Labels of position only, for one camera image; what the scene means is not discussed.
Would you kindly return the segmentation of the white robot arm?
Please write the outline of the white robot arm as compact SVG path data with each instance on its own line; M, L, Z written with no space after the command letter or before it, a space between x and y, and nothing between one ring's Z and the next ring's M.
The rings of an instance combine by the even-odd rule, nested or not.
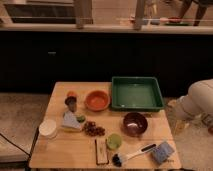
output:
M188 93L177 99L174 114L181 120L193 120L199 114L213 117L213 79L193 83Z

